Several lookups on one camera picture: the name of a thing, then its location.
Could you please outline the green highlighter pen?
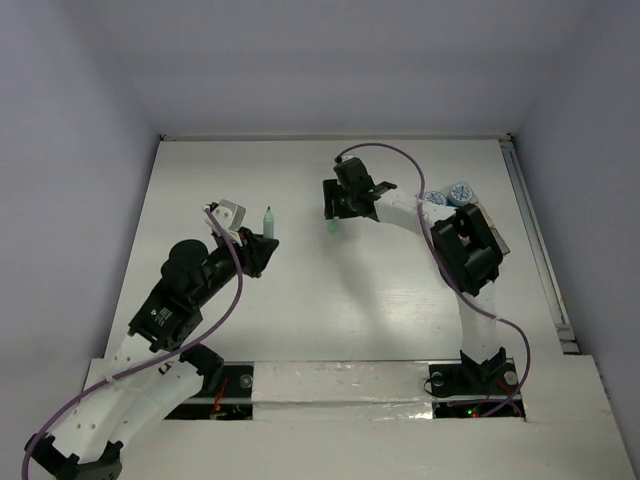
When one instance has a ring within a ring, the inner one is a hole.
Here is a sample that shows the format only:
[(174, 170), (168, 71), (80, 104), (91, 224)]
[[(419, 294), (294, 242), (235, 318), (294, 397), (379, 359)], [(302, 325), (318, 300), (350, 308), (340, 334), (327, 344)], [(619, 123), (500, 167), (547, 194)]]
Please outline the green highlighter pen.
[(275, 238), (275, 217), (270, 206), (267, 207), (263, 217), (263, 236), (267, 239)]

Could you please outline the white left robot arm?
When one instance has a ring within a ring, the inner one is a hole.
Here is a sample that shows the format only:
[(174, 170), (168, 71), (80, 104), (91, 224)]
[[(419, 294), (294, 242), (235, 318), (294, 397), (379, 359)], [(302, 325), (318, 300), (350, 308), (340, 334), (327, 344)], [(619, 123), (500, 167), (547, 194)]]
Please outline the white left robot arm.
[(202, 309), (230, 281), (241, 293), (245, 278), (260, 277), (279, 242), (245, 227), (212, 235), (214, 250), (195, 239), (171, 248), (100, 380), (25, 444), (22, 478), (37, 464), (54, 479), (117, 479), (124, 449), (142, 430), (192, 395), (219, 388), (224, 360), (203, 342), (224, 322), (196, 335)]

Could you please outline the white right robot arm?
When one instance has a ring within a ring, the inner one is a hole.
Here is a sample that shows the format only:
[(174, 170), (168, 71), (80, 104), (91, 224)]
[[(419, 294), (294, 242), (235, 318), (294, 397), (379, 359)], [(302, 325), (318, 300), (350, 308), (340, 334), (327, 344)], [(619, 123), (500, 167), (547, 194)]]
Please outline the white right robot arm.
[(437, 205), (422, 193), (375, 183), (362, 160), (352, 155), (337, 158), (334, 172), (334, 179), (323, 182), (325, 218), (368, 218), (423, 236), (436, 269), (457, 295), (460, 363), (432, 373), (432, 385), (442, 396), (489, 394), (506, 365), (494, 313), (503, 253), (482, 211), (474, 204)]

